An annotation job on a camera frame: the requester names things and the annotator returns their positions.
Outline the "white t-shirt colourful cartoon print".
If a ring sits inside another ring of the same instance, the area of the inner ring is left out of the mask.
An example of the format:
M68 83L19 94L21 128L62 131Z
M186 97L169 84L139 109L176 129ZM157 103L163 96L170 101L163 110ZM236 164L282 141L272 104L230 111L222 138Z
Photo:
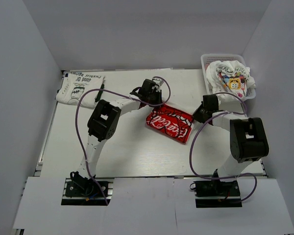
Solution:
M230 94L245 101L251 90L256 88L255 80L250 75L250 68L238 60L214 61L207 66L204 77L211 93L218 94L224 102L236 100Z

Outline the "white t-shirt red print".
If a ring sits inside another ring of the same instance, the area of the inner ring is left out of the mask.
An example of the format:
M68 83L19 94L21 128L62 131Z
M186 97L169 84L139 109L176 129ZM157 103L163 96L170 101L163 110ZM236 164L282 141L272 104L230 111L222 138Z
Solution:
M192 115L170 105L155 107L146 117L146 125L185 144L193 128Z

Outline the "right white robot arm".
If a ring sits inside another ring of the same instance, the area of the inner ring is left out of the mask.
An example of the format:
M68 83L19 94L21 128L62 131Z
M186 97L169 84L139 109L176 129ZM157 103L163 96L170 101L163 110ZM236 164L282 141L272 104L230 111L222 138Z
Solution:
M219 109L219 94L225 94L236 98L244 106L243 111L230 112ZM189 165L192 173L205 180L213 180L212 191L217 195L223 195L229 190L227 180L240 176L253 175L252 173L242 173L253 162L269 154L269 144L263 122L259 117L246 117L247 107L243 100L234 94L220 92L216 94L204 95L201 105L193 113L193 118L201 123L196 132L189 152ZM225 163L216 169L213 177L199 175L193 168L192 156L193 148L198 135L207 125L219 127L229 132L230 156Z

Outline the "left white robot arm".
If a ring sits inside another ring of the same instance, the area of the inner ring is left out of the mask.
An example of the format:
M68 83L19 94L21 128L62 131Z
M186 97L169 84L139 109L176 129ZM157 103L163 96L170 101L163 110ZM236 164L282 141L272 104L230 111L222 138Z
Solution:
M132 90L129 96L121 95L121 99L108 102L100 100L91 114L88 122L88 142L81 145L83 160L77 171L70 173L70 179L82 195L89 195L94 189L96 167L101 151L117 128L122 115L139 110L143 106L158 107L164 103L161 86L164 78L155 76L146 79L141 87Z

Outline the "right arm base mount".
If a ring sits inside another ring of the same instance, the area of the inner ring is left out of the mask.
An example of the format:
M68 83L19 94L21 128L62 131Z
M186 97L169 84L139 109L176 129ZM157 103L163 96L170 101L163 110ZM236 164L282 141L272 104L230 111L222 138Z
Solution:
M241 194L237 181L194 181L196 208L240 208Z

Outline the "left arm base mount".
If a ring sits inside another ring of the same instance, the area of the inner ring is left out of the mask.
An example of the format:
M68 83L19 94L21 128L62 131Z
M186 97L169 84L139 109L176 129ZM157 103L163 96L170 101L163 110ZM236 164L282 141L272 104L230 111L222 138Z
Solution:
M111 179L99 179L98 183L110 203L113 193L113 181ZM81 190L71 179L66 178L61 200L62 206L107 206L106 201L96 183L90 182L90 186Z

